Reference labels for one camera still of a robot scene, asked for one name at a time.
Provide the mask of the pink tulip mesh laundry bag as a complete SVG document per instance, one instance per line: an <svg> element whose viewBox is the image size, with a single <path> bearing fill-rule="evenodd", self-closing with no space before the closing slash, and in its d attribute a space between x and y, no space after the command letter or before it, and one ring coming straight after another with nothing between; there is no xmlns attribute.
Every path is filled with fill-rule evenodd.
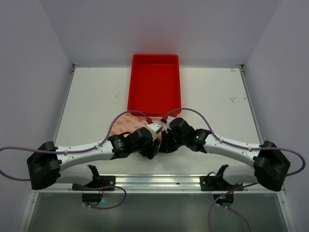
<svg viewBox="0 0 309 232"><path fill-rule="evenodd" d="M137 129L146 127L147 119L144 116L134 116L131 113L126 113L120 116L113 124L109 136L122 134L124 132L133 133Z"/></svg>

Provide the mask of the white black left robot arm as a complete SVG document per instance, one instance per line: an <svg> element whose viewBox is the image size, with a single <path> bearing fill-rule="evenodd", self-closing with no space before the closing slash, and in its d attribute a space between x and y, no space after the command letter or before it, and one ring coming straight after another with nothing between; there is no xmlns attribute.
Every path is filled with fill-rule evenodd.
<svg viewBox="0 0 309 232"><path fill-rule="evenodd" d="M46 142L27 159L31 188L41 190L55 183L98 188L102 182L91 162L124 159L132 153L152 159L158 152L157 135L161 130L153 123L92 144L56 147L53 142Z"/></svg>

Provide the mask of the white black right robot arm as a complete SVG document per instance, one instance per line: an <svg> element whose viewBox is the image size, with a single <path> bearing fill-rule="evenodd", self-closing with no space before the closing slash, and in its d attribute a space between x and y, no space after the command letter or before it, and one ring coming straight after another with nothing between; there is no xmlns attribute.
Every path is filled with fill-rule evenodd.
<svg viewBox="0 0 309 232"><path fill-rule="evenodd" d="M258 183L271 191L281 190L291 163L273 142L259 145L230 140L209 130L194 129L181 117L165 116L161 121L166 129L162 131L160 153L173 153L185 146L194 152L221 155L242 163L220 167L216 177L224 183Z"/></svg>

